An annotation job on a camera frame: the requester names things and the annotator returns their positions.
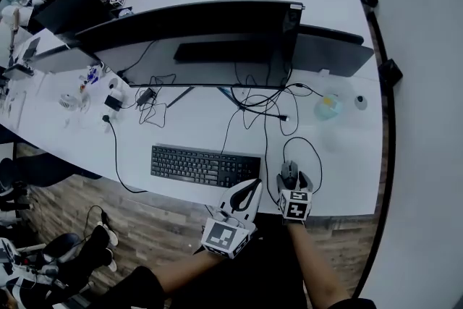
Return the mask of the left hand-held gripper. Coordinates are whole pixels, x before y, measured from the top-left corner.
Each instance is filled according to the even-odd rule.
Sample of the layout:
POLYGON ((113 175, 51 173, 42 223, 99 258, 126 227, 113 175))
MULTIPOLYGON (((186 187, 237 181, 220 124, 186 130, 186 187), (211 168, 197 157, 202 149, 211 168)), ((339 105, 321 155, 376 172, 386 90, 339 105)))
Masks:
POLYGON ((262 191, 258 178, 242 181, 226 190, 220 206, 206 221, 201 245, 216 255, 236 258, 257 230, 253 221, 262 191))

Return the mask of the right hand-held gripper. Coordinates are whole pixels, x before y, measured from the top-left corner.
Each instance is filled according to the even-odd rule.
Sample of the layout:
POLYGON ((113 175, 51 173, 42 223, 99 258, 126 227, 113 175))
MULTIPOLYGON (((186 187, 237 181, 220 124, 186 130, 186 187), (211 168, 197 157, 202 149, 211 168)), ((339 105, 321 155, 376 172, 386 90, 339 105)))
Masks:
POLYGON ((305 223, 312 207, 313 183, 304 172, 299 172, 298 179, 300 190, 286 190, 282 175, 276 175, 279 210, 283 220, 305 223))

